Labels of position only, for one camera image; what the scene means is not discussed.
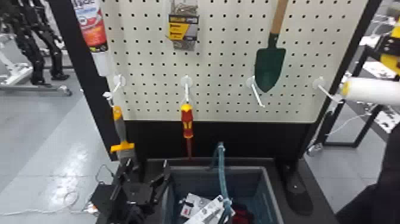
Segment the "blue cable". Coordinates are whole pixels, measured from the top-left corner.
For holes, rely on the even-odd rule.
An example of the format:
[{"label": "blue cable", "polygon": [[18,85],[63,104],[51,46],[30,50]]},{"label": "blue cable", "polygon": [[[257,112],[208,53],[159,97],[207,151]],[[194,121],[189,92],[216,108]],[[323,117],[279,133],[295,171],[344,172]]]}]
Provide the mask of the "blue cable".
[{"label": "blue cable", "polygon": [[218,178],[220,181],[220,188],[221,188],[221,195],[224,198],[224,212],[221,216],[221,219],[218,221],[218,224],[223,224],[225,218],[229,216],[231,218],[231,202],[228,196],[228,190],[226,187],[226,179],[225,179],[225,158],[224,158],[225,147],[223,142],[219,142],[217,148],[214,151],[212,156],[210,168],[215,167],[215,162],[217,161],[217,154],[218,154]]}]

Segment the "white cable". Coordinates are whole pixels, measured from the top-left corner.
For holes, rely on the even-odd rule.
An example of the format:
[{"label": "white cable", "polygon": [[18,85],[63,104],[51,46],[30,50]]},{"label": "white cable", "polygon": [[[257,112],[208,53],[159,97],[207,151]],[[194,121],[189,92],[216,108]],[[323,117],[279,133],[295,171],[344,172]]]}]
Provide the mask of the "white cable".
[{"label": "white cable", "polygon": [[352,118],[348,119],[347,121],[345,121],[345,122],[344,122],[340,127],[338,127],[336,130],[331,131],[330,133],[328,133],[328,134],[326,134],[326,135],[329,136],[329,135],[332,135],[332,134],[338,132],[338,131],[341,130],[343,127],[345,127],[350,121],[352,121],[352,120],[354,120],[354,119],[357,119],[357,118],[360,118],[360,117],[365,117],[365,116],[370,116],[370,115],[371,115],[370,113],[366,113],[366,114],[362,114],[362,115],[358,115],[358,116],[352,117]]},{"label": "white cable", "polygon": [[[114,174],[112,173],[111,169],[110,169],[106,164],[102,164],[102,165],[99,167],[99,170],[97,171],[97,174],[96,174],[96,176],[95,176],[95,180],[97,181],[97,183],[104,183],[103,181],[99,181],[99,180],[98,180],[98,175],[99,175],[99,173],[100,173],[100,171],[101,171],[101,169],[102,169],[103,167],[105,167],[105,168],[111,173],[111,176],[114,176]],[[66,204],[67,197],[70,196],[71,194],[75,194],[75,195],[76,195],[76,196],[75,196],[75,199],[74,199],[72,202]],[[89,213],[86,211],[86,206],[87,206],[87,204],[89,203],[90,198],[92,197],[92,194],[90,194],[90,195],[87,197],[87,199],[85,199],[85,204],[84,204],[84,206],[82,207],[81,210],[72,210],[72,207],[78,202],[79,197],[80,197],[79,192],[77,192],[76,190],[72,190],[72,191],[67,192],[67,193],[63,196],[63,198],[62,198],[62,204],[63,204],[63,206],[62,206],[61,208],[59,208],[59,209],[56,209],[56,210],[47,210],[47,211],[45,211],[45,210],[39,210],[39,209],[26,209],[26,210],[23,210],[23,211],[15,211],[15,212],[10,212],[10,213],[0,213],[0,216],[16,216],[16,215],[28,214],[28,213],[55,214],[55,213],[59,213],[59,212],[65,210],[65,209],[68,209],[68,211],[69,211],[71,214],[89,214]]]},{"label": "white cable", "polygon": [[[65,201],[66,201],[67,197],[69,195],[73,194],[73,193],[76,194],[75,199],[72,202],[70,202],[69,204],[65,204]],[[26,210],[23,210],[23,211],[15,211],[15,212],[10,212],[10,213],[0,213],[0,216],[16,216],[16,215],[19,215],[19,214],[26,214],[26,213],[54,214],[54,213],[61,212],[62,210],[67,209],[67,208],[69,209],[69,212],[71,214],[83,214],[83,213],[86,213],[84,211],[85,208],[83,208],[83,209],[81,209],[79,211],[74,211],[74,210],[71,209],[78,202],[78,200],[79,200],[79,192],[73,190],[73,191],[67,192],[64,195],[64,197],[62,198],[63,206],[61,208],[59,208],[59,209],[48,210],[48,211],[39,210],[39,209],[26,209]]]}]

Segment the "white plastic hook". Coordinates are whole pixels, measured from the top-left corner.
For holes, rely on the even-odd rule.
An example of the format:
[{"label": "white plastic hook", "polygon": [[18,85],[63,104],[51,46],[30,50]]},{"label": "white plastic hook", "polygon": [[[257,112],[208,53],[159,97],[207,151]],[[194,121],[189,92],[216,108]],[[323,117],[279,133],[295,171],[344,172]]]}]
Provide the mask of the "white plastic hook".
[{"label": "white plastic hook", "polygon": [[331,95],[325,88],[325,80],[324,77],[320,76],[318,79],[314,80],[312,83],[312,88],[313,89],[319,89],[321,90],[327,97],[329,97],[332,101],[338,103],[338,104],[343,104],[343,98],[339,95]]},{"label": "white plastic hook", "polygon": [[185,75],[180,79],[180,84],[185,89],[185,98],[184,98],[184,100],[186,102],[189,102],[189,100],[190,100],[189,99],[189,88],[192,87],[193,80],[188,75]]},{"label": "white plastic hook", "polygon": [[258,95],[257,89],[255,87],[255,76],[251,76],[247,79],[246,86],[253,90],[253,94],[255,95],[258,105],[265,108],[265,105],[263,104],[263,102],[261,102],[260,96]]},{"label": "white plastic hook", "polygon": [[126,79],[122,76],[122,74],[118,74],[114,76],[113,78],[115,87],[111,92],[104,92],[103,97],[108,100],[109,105],[112,107],[114,105],[113,98],[114,94],[117,92],[117,90],[126,85]]}]

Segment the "black metal frame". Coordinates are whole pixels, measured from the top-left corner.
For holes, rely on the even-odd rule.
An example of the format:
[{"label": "black metal frame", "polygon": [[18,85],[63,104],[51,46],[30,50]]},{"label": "black metal frame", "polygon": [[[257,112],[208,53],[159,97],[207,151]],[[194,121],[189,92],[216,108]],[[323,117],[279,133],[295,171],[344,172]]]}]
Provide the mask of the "black metal frame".
[{"label": "black metal frame", "polygon": [[[369,57],[374,58],[377,61],[380,61],[380,54],[370,46],[366,45],[364,47],[364,50],[362,51],[362,54],[360,56],[360,59],[358,60],[357,65],[354,68],[352,77],[358,77],[360,75],[361,70],[363,69],[363,65]],[[395,76],[394,81],[398,80],[399,76]],[[315,144],[322,144],[324,146],[326,145],[326,146],[336,146],[336,147],[357,148],[360,145],[361,141],[363,141],[368,130],[373,125],[375,118],[378,116],[379,112],[381,112],[384,108],[384,105],[376,105],[372,109],[371,115],[365,121],[365,125],[362,127],[362,129],[360,130],[359,134],[357,135],[357,137],[353,142],[329,142],[327,141],[329,137],[328,133],[332,131],[333,125],[335,125],[335,122],[338,119],[340,112],[342,111],[344,105],[346,104],[346,101],[345,100],[343,101],[344,101],[343,104],[338,104],[336,106],[333,113],[331,111],[326,113],[323,124],[321,125],[320,132],[315,141]]]},{"label": "black metal frame", "polygon": [[[331,94],[337,91],[340,80],[358,48],[358,43],[364,36],[381,1],[369,0],[365,6],[330,88]],[[102,97],[105,91],[109,91],[107,81],[98,76],[92,56],[79,29],[71,1],[49,0],[49,3],[106,151],[109,153],[110,146],[119,144],[119,138],[112,119],[107,119],[112,116],[110,106]],[[224,141],[228,149],[227,157],[275,158],[289,204],[306,204],[307,200],[310,200],[309,203],[311,203],[307,190],[299,197],[299,193],[293,192],[291,189],[305,189],[296,171],[298,160],[303,156],[312,140],[329,104],[330,99],[326,98],[314,123],[195,122],[193,124],[195,132],[193,154],[195,157],[209,157],[212,155],[217,141]],[[136,143],[139,159],[186,156],[185,140],[181,137],[182,124],[180,122],[129,120],[126,121],[126,128],[128,140]],[[117,159],[114,154],[109,153],[109,156],[113,161]]]}]

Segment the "pegboard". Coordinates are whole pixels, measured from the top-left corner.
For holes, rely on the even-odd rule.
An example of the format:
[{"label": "pegboard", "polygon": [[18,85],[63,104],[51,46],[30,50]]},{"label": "pegboard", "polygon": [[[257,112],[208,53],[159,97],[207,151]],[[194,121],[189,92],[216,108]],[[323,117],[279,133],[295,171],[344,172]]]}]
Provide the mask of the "pegboard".
[{"label": "pegboard", "polygon": [[[193,79],[197,121],[315,122],[368,0],[289,1],[278,40],[286,48],[281,76],[257,104],[247,78],[256,51],[267,47],[276,0],[198,1],[194,51],[174,51],[167,34],[167,0],[102,0],[107,39],[127,85],[115,97],[125,120],[180,120],[180,79]],[[112,77],[108,78],[114,87]]]}]

